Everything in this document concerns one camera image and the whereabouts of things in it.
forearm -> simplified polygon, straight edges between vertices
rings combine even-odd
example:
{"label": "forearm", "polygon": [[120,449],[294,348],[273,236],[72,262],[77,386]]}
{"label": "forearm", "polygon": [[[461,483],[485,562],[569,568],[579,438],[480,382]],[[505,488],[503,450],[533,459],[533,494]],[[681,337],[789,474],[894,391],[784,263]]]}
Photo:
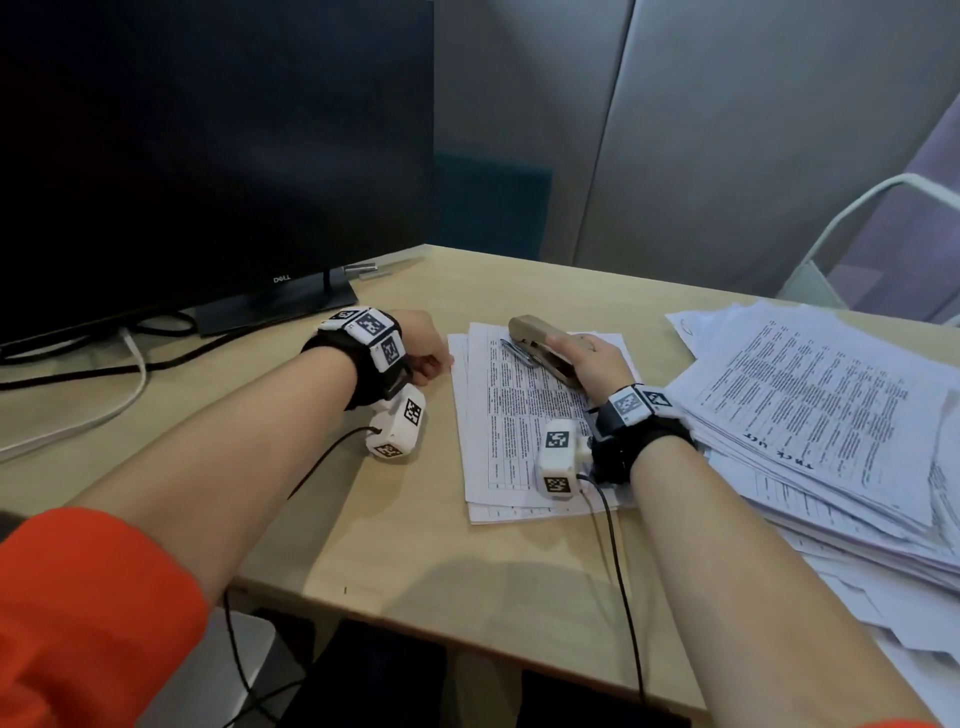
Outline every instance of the forearm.
{"label": "forearm", "polygon": [[142,530],[213,603],[320,456],[355,386],[346,354],[302,353],[176,426],[71,505]]}
{"label": "forearm", "polygon": [[718,726],[934,722],[833,592],[687,443],[651,444],[632,484]]}

stapler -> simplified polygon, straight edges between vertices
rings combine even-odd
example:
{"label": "stapler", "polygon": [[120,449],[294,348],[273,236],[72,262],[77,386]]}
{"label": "stapler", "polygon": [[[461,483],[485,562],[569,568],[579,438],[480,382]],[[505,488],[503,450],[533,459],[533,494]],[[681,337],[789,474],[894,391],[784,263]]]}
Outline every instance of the stapler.
{"label": "stapler", "polygon": [[[510,320],[507,328],[514,348],[520,349],[520,352],[514,351],[517,357],[522,360],[522,355],[526,354],[566,386],[581,388],[573,365],[546,345],[547,336],[566,336],[566,331],[560,331],[543,319],[530,315],[515,316]],[[584,349],[592,349],[583,339],[575,339],[575,341]]]}

wooden desk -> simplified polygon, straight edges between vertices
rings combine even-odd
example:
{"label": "wooden desk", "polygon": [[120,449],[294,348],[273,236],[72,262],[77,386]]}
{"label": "wooden desk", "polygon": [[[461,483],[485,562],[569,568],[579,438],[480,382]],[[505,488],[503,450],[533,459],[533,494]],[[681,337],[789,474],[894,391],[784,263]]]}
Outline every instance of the wooden desk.
{"label": "wooden desk", "polygon": [[[425,308],[441,333],[533,313],[568,330],[620,331],[644,380],[664,385],[692,358],[663,314],[749,297],[576,268],[424,248],[393,275],[360,282],[362,303]],[[960,331],[844,314],[870,333],[953,364]],[[315,320],[258,332],[154,375],[112,422],[0,466],[0,509],[65,502],[161,432],[295,354]],[[196,346],[165,343],[166,358]],[[116,345],[5,378],[104,365]],[[0,444],[76,422],[120,401],[133,376],[0,395]],[[405,466],[338,449],[284,508],[244,563],[248,586],[301,597],[468,644],[613,689],[636,685],[605,524],[590,518],[470,526],[449,377],[426,390],[418,456]],[[347,426],[369,413],[349,415]],[[636,512],[618,517],[648,691],[694,709],[703,697],[684,654]]]}

dell monitor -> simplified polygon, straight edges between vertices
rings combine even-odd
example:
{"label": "dell monitor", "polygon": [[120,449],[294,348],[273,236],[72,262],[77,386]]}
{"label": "dell monitor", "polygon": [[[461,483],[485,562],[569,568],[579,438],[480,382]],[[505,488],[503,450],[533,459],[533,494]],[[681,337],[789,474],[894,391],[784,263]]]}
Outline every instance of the dell monitor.
{"label": "dell monitor", "polygon": [[8,0],[0,87],[0,356],[429,234],[428,0]]}

wall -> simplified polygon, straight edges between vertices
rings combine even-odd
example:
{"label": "wall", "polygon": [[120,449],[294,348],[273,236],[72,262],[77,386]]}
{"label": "wall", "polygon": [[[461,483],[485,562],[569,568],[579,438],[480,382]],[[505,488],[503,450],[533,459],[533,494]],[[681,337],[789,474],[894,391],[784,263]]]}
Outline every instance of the wall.
{"label": "wall", "polygon": [[576,265],[770,295],[960,90],[954,0],[639,0]]}
{"label": "wall", "polygon": [[573,261],[632,6],[435,2],[435,146],[553,170],[543,260]]}

